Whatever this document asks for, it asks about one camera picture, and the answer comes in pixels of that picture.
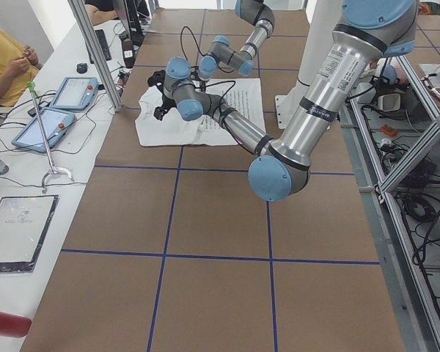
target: white cloth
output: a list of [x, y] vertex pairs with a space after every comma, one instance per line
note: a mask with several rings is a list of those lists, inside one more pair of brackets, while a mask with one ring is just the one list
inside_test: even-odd
[[[208, 84], [221, 83], [225, 80], [212, 79]], [[237, 78], [232, 87], [231, 81], [207, 88], [207, 93], [225, 95], [227, 102], [237, 109], [246, 119], [265, 131], [263, 99], [260, 79]], [[158, 121], [153, 116], [156, 106], [161, 106], [161, 93], [156, 87], [149, 88], [140, 97], [141, 113], [135, 121], [140, 144], [145, 147], [158, 145], [235, 145], [237, 142], [209, 116], [202, 116], [195, 121], [184, 121], [177, 109], [171, 109]]]

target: tablet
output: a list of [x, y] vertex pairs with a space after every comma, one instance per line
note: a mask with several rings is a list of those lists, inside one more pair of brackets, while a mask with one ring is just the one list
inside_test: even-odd
[[[54, 108], [43, 108], [40, 111], [44, 124], [44, 131], [49, 141], [49, 147], [53, 147], [67, 132], [67, 129], [75, 122], [75, 114]], [[39, 127], [37, 117], [34, 117], [12, 140], [16, 147], [35, 150], [45, 153], [43, 135]]]
[[61, 110], [82, 111], [88, 107], [97, 91], [96, 77], [66, 77], [49, 106]]

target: yellow shirt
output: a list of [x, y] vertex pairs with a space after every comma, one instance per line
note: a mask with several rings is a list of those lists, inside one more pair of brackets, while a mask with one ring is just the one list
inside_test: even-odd
[[[0, 75], [4, 72], [8, 62], [23, 55], [24, 46], [7, 33], [0, 30]], [[26, 90], [26, 82], [32, 81], [39, 70], [31, 66], [24, 75], [13, 80], [5, 95], [0, 98], [0, 105], [13, 106]]]

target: hand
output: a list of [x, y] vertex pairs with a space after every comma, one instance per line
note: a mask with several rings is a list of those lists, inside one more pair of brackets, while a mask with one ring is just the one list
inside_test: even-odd
[[23, 55], [31, 62], [31, 65], [37, 65], [39, 62], [39, 59], [37, 58], [36, 51], [31, 48], [29, 45], [26, 45], [24, 47]]
[[7, 66], [5, 67], [4, 73], [10, 75], [13, 78], [17, 78], [28, 72], [30, 67], [31, 63], [29, 62], [29, 60], [26, 57], [19, 56], [8, 62]]

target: computer mouse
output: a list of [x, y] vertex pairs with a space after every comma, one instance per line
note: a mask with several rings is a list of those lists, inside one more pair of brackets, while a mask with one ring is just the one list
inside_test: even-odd
[[85, 73], [88, 71], [88, 64], [86, 62], [80, 62], [76, 65], [76, 72]]

